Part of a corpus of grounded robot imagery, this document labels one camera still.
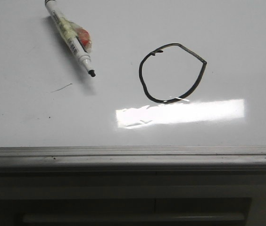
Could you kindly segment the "red disc taped to marker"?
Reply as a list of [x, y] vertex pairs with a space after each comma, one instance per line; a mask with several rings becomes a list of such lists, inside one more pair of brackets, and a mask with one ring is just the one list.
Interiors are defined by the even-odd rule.
[[81, 42], [86, 48], [91, 48], [91, 46], [92, 46], [92, 41], [91, 41], [91, 38], [90, 38], [89, 33], [88, 33], [85, 29], [83, 29], [83, 28], [81, 28], [81, 27], [79, 27], [78, 29], [76, 29], [76, 32], [77, 32], [77, 34], [78, 34], [78, 38], [79, 38], [80, 42]]

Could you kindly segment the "white whiteboard marker pen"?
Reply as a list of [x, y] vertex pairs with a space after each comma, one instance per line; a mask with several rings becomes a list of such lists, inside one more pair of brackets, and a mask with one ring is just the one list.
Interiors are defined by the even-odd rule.
[[44, 5], [53, 19], [60, 36], [67, 44], [78, 64], [83, 67], [91, 77], [95, 77], [95, 71], [91, 64], [90, 51], [79, 40], [76, 29], [78, 24], [69, 21], [62, 13], [55, 0], [46, 0]]

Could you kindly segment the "grey cabinet below whiteboard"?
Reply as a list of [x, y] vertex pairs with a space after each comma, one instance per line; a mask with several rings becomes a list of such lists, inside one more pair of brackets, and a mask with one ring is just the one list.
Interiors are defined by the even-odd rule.
[[266, 226], [266, 172], [0, 173], [0, 226]]

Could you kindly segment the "white whiteboard with aluminium frame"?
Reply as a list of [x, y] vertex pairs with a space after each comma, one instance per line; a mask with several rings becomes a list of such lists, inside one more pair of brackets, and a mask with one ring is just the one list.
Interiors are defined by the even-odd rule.
[[0, 173], [266, 171], [266, 0], [0, 0]]

